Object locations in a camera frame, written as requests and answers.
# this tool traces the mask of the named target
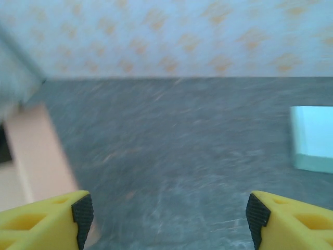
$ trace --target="patterned wallpaper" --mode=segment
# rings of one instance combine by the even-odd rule
[[[50,76],[332,76],[332,0],[1,0]]]

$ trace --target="cardboard box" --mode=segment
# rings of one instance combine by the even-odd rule
[[[0,211],[79,189],[43,105],[8,118],[4,129],[12,162],[0,165]],[[86,247],[98,239],[93,222]]]

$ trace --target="gray floor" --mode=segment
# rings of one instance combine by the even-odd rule
[[[295,170],[288,110],[333,79],[47,82],[44,101],[103,234],[91,249],[253,249],[252,190],[333,209],[333,174]]]

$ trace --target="black rubber pad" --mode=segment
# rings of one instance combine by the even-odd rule
[[[78,224],[78,241],[79,250],[83,250],[85,241],[94,219],[93,203],[90,194],[72,205],[73,220]]]
[[[255,250],[260,247],[262,241],[261,228],[267,226],[270,215],[271,211],[254,194],[250,194],[246,207],[246,218]]]

